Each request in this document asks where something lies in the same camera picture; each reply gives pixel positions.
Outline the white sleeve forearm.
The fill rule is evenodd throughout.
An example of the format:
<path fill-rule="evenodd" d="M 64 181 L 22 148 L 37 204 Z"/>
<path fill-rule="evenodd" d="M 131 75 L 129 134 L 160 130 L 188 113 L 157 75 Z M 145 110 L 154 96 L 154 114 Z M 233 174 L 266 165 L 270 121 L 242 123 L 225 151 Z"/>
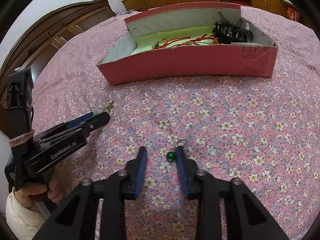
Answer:
<path fill-rule="evenodd" d="M 33 239 L 46 220 L 40 212 L 22 206 L 15 197 L 14 189 L 6 201 L 7 224 L 19 240 Z"/>

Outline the left hand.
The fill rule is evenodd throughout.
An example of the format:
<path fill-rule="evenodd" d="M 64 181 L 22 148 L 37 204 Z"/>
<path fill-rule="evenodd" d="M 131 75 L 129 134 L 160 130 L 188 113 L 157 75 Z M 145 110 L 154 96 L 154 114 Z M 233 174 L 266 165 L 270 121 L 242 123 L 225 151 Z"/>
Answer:
<path fill-rule="evenodd" d="M 53 173 L 48 186 L 40 183 L 27 183 L 23 188 L 14 192 L 16 200 L 25 208 L 39 212 L 30 196 L 36 196 L 46 193 L 47 197 L 54 203 L 59 202 L 63 198 L 63 192 L 60 187 L 58 176 Z"/>

